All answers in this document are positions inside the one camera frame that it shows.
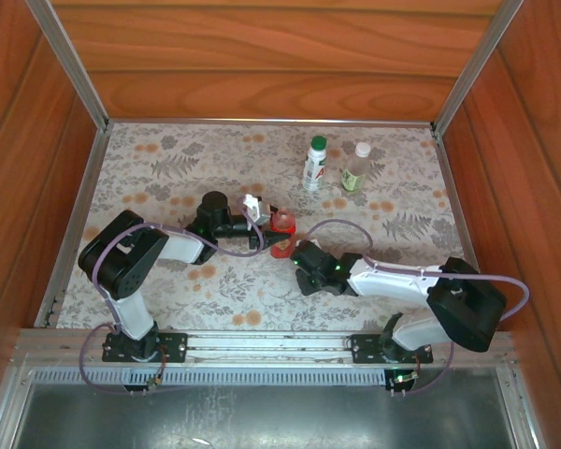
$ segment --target white bottle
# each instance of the white bottle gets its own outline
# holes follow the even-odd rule
[[[349,192],[357,192],[362,188],[366,174],[370,169],[370,146],[365,142],[359,142],[355,146],[355,153],[347,159],[347,166],[343,169],[340,178],[343,188]]]
[[[303,170],[303,188],[315,192],[322,187],[324,166],[326,165],[326,139],[316,136],[311,140],[308,159]]]

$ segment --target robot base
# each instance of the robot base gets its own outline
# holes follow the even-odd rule
[[[160,363],[162,362],[163,352],[166,356],[166,363],[183,363],[185,361],[187,334],[158,332],[155,337],[155,349],[147,355],[137,350],[138,343],[140,342],[131,340],[122,332],[117,335],[109,333],[102,345],[104,348],[102,361]]]

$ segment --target plastic bottle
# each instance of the plastic bottle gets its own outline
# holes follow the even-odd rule
[[[295,215],[287,208],[280,208],[272,215],[270,227],[273,231],[288,232],[291,234],[290,239],[272,245],[270,254],[277,259],[289,257],[295,248]]]
[[[326,139],[316,136],[311,140],[308,150],[308,159],[303,170],[303,188],[315,192],[322,187],[324,166],[326,164]]]
[[[355,146],[355,153],[347,159],[347,165],[343,169],[340,182],[343,188],[349,192],[357,192],[362,188],[366,174],[370,169],[370,146],[365,142],[359,142]]]

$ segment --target small white object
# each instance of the small white object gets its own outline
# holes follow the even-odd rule
[[[355,154],[359,157],[368,157],[371,150],[370,146],[365,142],[359,142],[355,145]]]
[[[246,194],[243,198],[243,205],[247,208],[247,214],[258,226],[270,220],[269,207],[260,201],[256,196]],[[248,230],[252,230],[252,224],[247,223]]]
[[[153,318],[146,309],[146,303],[139,290],[130,297],[116,301],[108,294],[108,301],[121,319],[122,332],[130,339],[141,340],[150,332],[153,326]]]
[[[183,234],[175,234],[168,238],[158,258],[180,260],[191,264],[199,257],[203,248],[204,243],[198,239]]]

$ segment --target patterned fabric surface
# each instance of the patterned fabric surface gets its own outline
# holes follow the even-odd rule
[[[328,139],[324,188],[311,194],[301,178],[309,142],[319,134]],[[371,145],[372,168],[363,191],[347,194],[340,171],[358,141]],[[429,130],[278,125],[116,124],[80,248],[124,209],[184,226],[210,190],[225,193],[231,208],[247,192],[290,208],[298,235],[329,217],[357,222],[374,237],[372,255],[382,261],[433,265],[463,255]],[[315,237],[334,255],[366,247],[359,231],[342,224]],[[221,244],[247,251],[245,239]],[[303,297],[291,260],[268,252],[248,259],[215,254],[203,267],[159,261],[141,291],[160,328],[372,330],[408,309],[388,297]],[[109,318],[75,266],[58,327]]]

